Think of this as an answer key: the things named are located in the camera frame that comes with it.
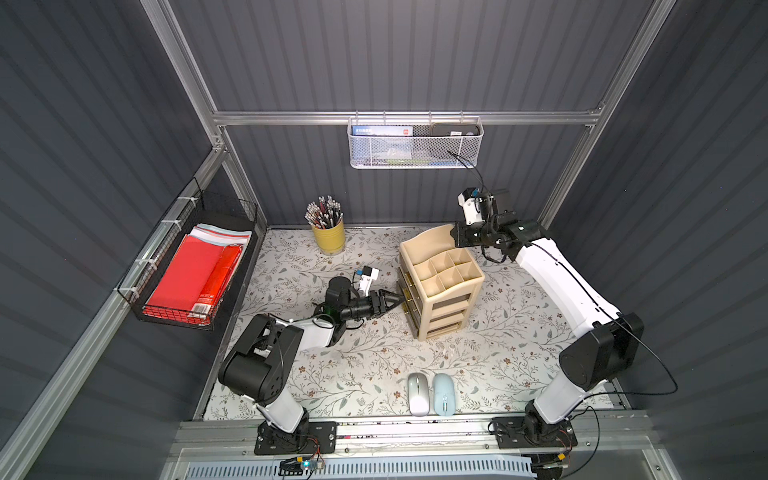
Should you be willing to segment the beige drawer organizer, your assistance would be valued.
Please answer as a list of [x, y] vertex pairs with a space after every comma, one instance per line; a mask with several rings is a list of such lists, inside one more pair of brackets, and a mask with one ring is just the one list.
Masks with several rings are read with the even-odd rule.
[[426, 230], [399, 245], [398, 284], [416, 339], [425, 341], [466, 326], [485, 275], [450, 224]]

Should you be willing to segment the grey computer mouse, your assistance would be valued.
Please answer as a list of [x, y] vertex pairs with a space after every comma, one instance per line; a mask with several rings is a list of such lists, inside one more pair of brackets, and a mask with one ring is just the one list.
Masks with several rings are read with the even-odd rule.
[[426, 416], [430, 412], [430, 388], [425, 374], [411, 373], [407, 379], [409, 411], [413, 416]]

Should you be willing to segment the light blue computer mouse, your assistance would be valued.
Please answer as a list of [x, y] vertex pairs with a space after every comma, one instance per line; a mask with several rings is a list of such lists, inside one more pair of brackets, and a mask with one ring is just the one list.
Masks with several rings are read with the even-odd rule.
[[439, 416], [453, 416], [456, 413], [457, 400], [453, 379], [438, 373], [433, 379], [433, 409]]

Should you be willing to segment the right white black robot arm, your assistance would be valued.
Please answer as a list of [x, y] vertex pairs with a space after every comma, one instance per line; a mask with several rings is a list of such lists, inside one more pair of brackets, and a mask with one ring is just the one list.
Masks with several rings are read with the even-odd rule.
[[504, 259], [514, 260], [544, 288], [575, 336], [559, 354], [558, 375], [526, 406], [527, 435], [558, 430], [593, 388], [633, 364], [644, 331], [642, 320], [621, 313], [592, 288], [537, 222], [495, 226], [459, 221], [451, 236], [458, 247], [496, 248]]

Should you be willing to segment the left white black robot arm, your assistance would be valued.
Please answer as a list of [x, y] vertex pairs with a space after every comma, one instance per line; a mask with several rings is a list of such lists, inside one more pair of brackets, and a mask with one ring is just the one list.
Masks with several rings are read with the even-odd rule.
[[333, 346], [350, 329], [350, 322], [361, 326], [404, 301], [403, 294], [385, 289], [363, 296], [353, 291], [349, 278], [336, 276], [308, 318], [255, 315], [222, 361], [218, 382], [250, 400], [267, 426], [294, 434], [308, 422], [306, 409], [285, 391], [296, 355]]

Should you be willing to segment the yellow pen cup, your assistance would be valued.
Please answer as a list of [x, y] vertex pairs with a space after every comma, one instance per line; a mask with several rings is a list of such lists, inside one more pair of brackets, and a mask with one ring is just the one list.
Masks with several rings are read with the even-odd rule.
[[340, 220], [332, 228], [322, 229], [317, 226], [312, 227], [318, 248], [326, 255], [336, 255], [344, 250], [345, 230], [344, 222]]

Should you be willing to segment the bundle of pens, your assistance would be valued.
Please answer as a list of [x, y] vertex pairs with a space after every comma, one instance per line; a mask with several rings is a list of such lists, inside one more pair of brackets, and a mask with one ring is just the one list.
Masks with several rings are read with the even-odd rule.
[[343, 221], [341, 204], [330, 195], [320, 196], [316, 202], [307, 205], [305, 219], [316, 229], [332, 229]]

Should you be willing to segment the black device in basket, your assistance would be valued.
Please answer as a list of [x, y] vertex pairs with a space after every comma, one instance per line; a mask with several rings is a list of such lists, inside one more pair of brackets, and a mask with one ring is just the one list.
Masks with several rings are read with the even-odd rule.
[[470, 136], [482, 134], [482, 127], [472, 123], [433, 123], [429, 128], [432, 137]]

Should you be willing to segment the blue box in basket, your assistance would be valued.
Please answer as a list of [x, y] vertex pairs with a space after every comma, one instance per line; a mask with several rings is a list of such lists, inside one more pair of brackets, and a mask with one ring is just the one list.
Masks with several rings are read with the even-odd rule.
[[411, 125], [352, 125], [349, 128], [352, 163], [378, 165], [410, 160], [413, 134]]

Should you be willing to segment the small green circuit board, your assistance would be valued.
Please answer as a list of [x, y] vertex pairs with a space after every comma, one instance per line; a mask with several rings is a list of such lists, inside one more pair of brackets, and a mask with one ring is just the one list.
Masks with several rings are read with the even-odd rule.
[[282, 460], [278, 465], [278, 474], [281, 477], [289, 476], [305, 476], [306, 478], [312, 477], [315, 473], [319, 473], [325, 468], [325, 462], [321, 459], [305, 458], [305, 457], [291, 457]]

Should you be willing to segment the red folder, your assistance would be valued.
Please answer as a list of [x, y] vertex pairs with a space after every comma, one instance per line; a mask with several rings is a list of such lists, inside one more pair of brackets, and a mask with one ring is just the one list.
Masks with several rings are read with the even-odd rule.
[[142, 313], [160, 320], [208, 326], [244, 253], [242, 243], [184, 237]]

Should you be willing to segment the white ventilation grille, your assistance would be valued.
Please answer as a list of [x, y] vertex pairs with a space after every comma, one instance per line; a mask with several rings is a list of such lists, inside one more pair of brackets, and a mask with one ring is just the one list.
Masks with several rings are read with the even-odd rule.
[[535, 479], [532, 460], [504, 454], [330, 458], [289, 471], [280, 460], [193, 462], [183, 479]]

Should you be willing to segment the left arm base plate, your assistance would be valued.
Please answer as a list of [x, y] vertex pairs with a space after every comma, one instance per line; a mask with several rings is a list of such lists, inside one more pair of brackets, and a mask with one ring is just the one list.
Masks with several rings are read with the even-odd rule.
[[335, 451], [338, 423], [332, 421], [302, 421], [288, 433], [267, 421], [258, 426], [254, 454], [257, 456], [310, 455], [319, 451]]

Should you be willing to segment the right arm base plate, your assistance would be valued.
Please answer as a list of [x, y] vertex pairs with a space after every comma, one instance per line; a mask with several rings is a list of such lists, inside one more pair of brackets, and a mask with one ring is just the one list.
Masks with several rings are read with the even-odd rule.
[[531, 416], [494, 417], [487, 425], [500, 449], [558, 448], [570, 450], [578, 445], [571, 423], [542, 423]]

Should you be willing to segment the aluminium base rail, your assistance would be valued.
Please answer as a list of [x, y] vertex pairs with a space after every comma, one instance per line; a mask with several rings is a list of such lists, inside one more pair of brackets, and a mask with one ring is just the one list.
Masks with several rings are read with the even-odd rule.
[[[489, 432], [491, 414], [452, 417], [384, 416], [337, 418], [335, 455], [480, 454], [497, 449]], [[250, 460], [260, 439], [258, 420], [183, 422], [167, 461]], [[578, 444], [574, 452], [594, 445], [601, 450], [645, 450], [662, 444], [642, 410], [588, 411], [571, 421]]]

